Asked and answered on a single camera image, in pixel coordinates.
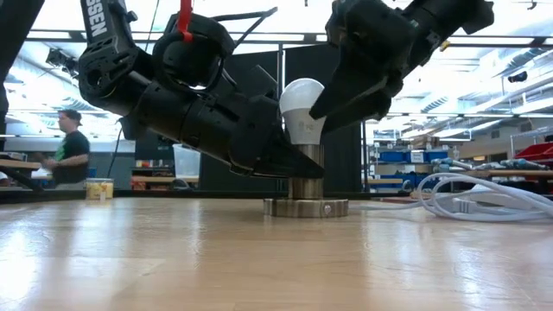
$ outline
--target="table surface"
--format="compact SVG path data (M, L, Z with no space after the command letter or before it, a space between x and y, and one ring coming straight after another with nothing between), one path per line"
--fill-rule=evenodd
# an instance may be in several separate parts
M24 162L4 159L0 159L0 166L4 166L6 168L28 168L33 170L41 168L41 164L39 162Z
M359 204L384 203L351 203ZM551 224L461 222L421 210L275 219L262 205L0 206L0 309L553 309Z

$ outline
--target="stainless steel stand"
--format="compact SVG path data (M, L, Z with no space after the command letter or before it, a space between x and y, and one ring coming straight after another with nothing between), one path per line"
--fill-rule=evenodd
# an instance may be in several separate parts
M321 145L298 145L298 149L320 165L324 163ZM323 198L322 179L289 179L288 198L265 199L265 215L291 218L333 218L348 213L347 200Z

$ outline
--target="black panel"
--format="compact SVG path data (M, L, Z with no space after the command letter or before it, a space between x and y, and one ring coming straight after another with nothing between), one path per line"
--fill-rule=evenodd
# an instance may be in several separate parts
M287 49L285 83L311 78L326 84L332 77L338 57L338 50L328 45ZM327 134L321 140L325 148L325 193L360 192L360 124Z
M277 80L277 52L233 55L226 61L226 71L238 82L247 83L246 73L255 65L261 66ZM209 155L201 155L200 190L230 192L274 192L278 181L250 178L229 172L224 163Z
M8 78L10 68L43 4L44 0L0 1L0 134L6 132L4 120L10 105L3 82ZM3 151L4 142L4 138L0 137L0 151Z
M209 155L201 155L200 185L201 191L208 192L262 192L277 191L277 181L272 179L244 177L229 172L226 164Z
M173 142L148 130L144 136L137 139L135 159L173 161L175 159Z
M92 153L90 155L88 167L96 169L97 178L105 178L107 177L107 171L110 168L112 157L112 153ZM130 177L134 167L134 154L117 153L110 175L117 189L130 189Z

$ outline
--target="black t-shirt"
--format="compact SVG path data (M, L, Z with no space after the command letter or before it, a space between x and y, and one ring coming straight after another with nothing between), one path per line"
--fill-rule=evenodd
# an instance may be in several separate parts
M69 133L63 139L58 150L55 152L56 161L65 160L73 156L88 155L90 143L88 139L76 130ZM88 162L77 166L59 166L52 172L56 184L77 183L88 177Z

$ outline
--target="man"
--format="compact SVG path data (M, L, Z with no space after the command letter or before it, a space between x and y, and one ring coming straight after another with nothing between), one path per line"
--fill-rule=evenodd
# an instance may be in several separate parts
M84 180L88 176L88 154L90 143L79 132L80 113L75 110L59 112L60 130L66 133L61 146L54 158L42 162L44 168L52 172L56 189L83 189Z

